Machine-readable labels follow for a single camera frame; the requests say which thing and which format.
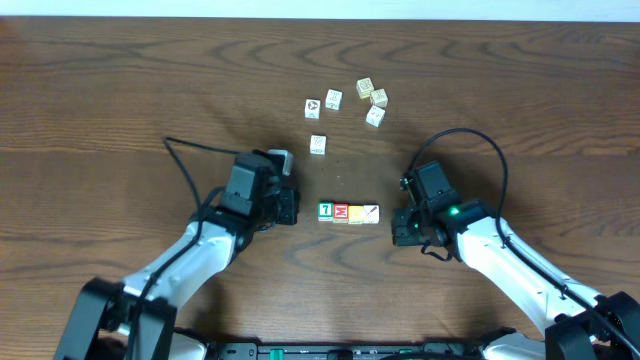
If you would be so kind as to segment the hammer wooden block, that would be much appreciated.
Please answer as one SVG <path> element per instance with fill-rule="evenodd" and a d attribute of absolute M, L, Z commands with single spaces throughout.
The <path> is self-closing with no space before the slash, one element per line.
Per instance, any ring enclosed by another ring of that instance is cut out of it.
<path fill-rule="evenodd" d="M 378 205 L 369 204 L 363 206 L 363 223 L 378 224 L 380 221 L 380 207 Z"/>

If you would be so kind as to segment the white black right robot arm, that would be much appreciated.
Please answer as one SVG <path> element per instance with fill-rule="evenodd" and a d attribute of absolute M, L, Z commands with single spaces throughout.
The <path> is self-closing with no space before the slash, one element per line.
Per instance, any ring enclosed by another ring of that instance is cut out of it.
<path fill-rule="evenodd" d="M 531 320 L 543 338 L 513 329 L 476 344 L 455 345 L 453 358 L 636 359 L 639 304 L 624 292 L 604 296 L 571 278 L 512 231 L 481 200 L 462 202 L 437 162 L 408 171 L 400 181 L 410 204 L 393 213 L 396 246 L 436 248 L 494 283 Z"/>

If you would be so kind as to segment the yellow top wooden block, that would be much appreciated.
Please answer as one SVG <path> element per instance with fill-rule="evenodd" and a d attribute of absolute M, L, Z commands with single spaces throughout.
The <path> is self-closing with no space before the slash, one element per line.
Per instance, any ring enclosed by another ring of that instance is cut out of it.
<path fill-rule="evenodd" d="M 363 224 L 364 223 L 364 207 L 362 205 L 348 206 L 348 223 Z"/>

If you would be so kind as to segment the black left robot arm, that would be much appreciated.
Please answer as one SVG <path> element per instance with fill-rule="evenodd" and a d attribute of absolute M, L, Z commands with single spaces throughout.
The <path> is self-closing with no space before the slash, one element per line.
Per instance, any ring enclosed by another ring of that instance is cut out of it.
<path fill-rule="evenodd" d="M 197 205 L 184 234 L 119 282 L 100 278 L 80 291 L 58 359 L 206 359 L 211 346 L 175 327 L 178 312 L 271 226 L 294 225 L 299 192 L 286 186 L 293 156 L 281 149 L 235 157 L 226 186 Z M 220 201 L 213 205 L 211 200 Z"/>

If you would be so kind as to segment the red M wooden block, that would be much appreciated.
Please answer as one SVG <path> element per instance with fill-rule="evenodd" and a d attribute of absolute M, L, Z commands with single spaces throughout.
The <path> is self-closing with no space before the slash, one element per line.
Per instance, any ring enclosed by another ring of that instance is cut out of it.
<path fill-rule="evenodd" d="M 333 204 L 333 222 L 348 223 L 349 222 L 349 205 L 342 203 Z"/>

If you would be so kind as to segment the green 7 wooden block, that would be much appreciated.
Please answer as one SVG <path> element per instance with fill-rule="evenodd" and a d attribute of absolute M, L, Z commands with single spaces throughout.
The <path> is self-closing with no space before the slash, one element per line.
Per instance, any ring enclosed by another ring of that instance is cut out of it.
<path fill-rule="evenodd" d="M 334 219 L 334 204 L 331 202 L 320 202 L 318 204 L 318 220 L 320 222 L 332 222 Z"/>

